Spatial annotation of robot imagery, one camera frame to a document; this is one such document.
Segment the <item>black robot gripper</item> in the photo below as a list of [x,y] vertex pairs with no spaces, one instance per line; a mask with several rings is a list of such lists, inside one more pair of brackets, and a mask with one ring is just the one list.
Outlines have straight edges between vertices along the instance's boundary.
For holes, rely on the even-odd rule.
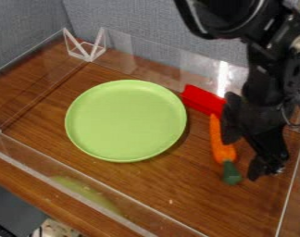
[[279,78],[250,69],[241,95],[225,93],[221,115],[223,144],[241,137],[249,142],[255,156],[249,163],[247,179],[279,174],[290,158],[283,139],[283,126],[291,116],[297,96],[283,92]]

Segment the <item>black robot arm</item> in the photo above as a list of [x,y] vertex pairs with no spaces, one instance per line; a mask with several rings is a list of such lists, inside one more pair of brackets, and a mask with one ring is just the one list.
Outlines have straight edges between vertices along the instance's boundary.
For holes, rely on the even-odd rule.
[[249,73],[241,93],[225,94],[222,142],[245,139],[255,151],[247,179],[285,168],[283,128],[300,110],[300,11],[283,0],[174,0],[190,32],[246,45]]

